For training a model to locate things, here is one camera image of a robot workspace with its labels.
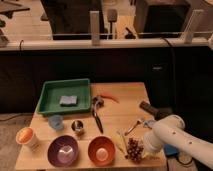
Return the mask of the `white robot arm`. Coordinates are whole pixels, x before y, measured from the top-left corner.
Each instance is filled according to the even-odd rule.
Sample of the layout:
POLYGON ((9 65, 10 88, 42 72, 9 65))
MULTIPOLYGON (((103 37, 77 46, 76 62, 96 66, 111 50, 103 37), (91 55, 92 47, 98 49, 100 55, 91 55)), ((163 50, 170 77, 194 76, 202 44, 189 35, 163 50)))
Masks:
POLYGON ((144 150, 158 153, 165 144, 170 144, 213 169, 213 143, 186 133, 184 128, 185 123, 178 115, 156 121, 152 129, 143 135, 144 150))

